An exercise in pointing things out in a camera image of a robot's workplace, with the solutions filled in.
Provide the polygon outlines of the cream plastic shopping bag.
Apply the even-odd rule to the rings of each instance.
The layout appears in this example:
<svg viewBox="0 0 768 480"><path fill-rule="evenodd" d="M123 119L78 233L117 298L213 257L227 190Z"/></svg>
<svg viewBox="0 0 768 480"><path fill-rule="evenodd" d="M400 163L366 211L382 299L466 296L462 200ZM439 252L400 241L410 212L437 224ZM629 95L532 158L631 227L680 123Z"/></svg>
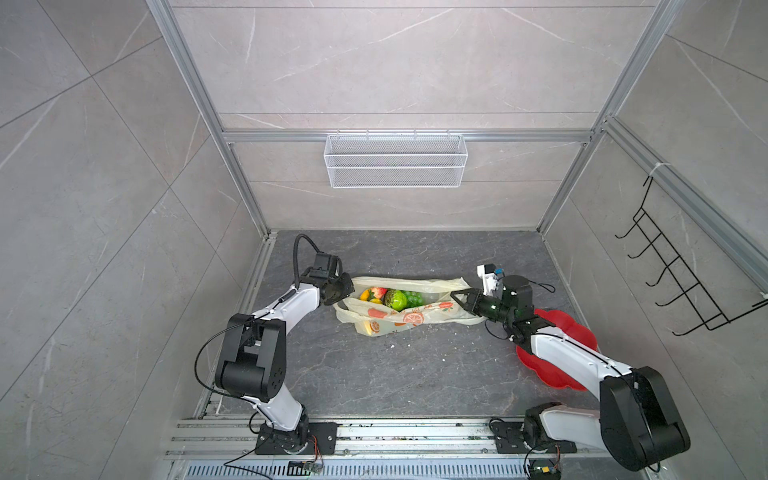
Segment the cream plastic shopping bag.
<svg viewBox="0 0 768 480"><path fill-rule="evenodd" d="M469 287L461 278L414 280L361 276L353 279L353 293L334 306L337 319L364 336L379 337L422 325L484 321L455 301L451 294Z"/></svg>

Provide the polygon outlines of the red flower-shaped plate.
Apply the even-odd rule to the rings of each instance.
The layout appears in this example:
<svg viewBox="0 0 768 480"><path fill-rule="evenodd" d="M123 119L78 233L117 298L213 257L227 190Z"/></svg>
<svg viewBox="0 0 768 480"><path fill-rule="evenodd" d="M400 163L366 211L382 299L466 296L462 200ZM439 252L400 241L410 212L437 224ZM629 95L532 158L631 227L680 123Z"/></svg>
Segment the red flower-shaped plate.
<svg viewBox="0 0 768 480"><path fill-rule="evenodd" d="M596 376L596 368L602 362L585 352L585 349L597 352L598 342L593 332L559 310L536 308L535 314L553 323L567 336L567 340L562 340L560 333L556 333L557 338L539 333L531 341L534 353L528 353L521 346L516 347L521 362L553 388L568 387L597 396L600 380Z"/></svg>

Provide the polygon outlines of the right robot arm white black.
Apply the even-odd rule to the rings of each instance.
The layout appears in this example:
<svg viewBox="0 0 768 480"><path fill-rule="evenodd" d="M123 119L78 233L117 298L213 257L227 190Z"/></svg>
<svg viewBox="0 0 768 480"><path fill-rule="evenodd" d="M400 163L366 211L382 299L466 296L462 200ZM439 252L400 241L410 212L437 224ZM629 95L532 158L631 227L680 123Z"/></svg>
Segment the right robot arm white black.
<svg viewBox="0 0 768 480"><path fill-rule="evenodd" d="M465 311L500 324L507 340L574 380L598 401L596 410L550 402L527 410L521 427L529 452L571 442L608 452L622 467L660 468L686 452L691 437L662 374L613 360L577 340L533 305L529 279L482 272L483 286L452 292Z"/></svg>

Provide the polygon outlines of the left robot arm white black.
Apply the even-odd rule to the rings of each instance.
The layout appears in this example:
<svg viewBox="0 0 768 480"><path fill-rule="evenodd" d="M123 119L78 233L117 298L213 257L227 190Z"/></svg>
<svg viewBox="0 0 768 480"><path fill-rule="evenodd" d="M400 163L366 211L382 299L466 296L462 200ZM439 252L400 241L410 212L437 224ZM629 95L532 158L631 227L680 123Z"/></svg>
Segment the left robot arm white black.
<svg viewBox="0 0 768 480"><path fill-rule="evenodd" d="M318 252L314 264L276 300L253 314L230 318L223 333L215 386L253 403L272 429L300 431L305 409L284 385L287 335L305 316L340 302L353 291L351 276L343 270L340 258Z"/></svg>

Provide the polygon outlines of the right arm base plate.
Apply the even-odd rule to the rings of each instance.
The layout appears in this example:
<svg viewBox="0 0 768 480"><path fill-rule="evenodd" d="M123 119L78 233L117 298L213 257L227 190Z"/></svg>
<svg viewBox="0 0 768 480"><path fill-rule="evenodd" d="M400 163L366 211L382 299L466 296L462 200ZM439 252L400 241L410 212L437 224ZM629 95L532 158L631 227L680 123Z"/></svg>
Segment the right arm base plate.
<svg viewBox="0 0 768 480"><path fill-rule="evenodd" d="M488 422L488 427L499 454L574 454L577 452L575 443L549 438L543 429L530 419L507 421L492 418Z"/></svg>

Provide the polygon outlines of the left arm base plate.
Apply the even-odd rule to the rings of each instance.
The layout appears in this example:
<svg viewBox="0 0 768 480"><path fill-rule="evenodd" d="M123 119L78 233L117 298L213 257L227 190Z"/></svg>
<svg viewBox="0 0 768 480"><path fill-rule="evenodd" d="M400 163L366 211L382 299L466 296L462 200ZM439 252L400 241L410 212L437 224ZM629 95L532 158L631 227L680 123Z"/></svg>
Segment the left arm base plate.
<svg viewBox="0 0 768 480"><path fill-rule="evenodd" d="M296 430L281 431L262 423L256 455L331 455L335 452L339 425L333 422L300 423Z"/></svg>

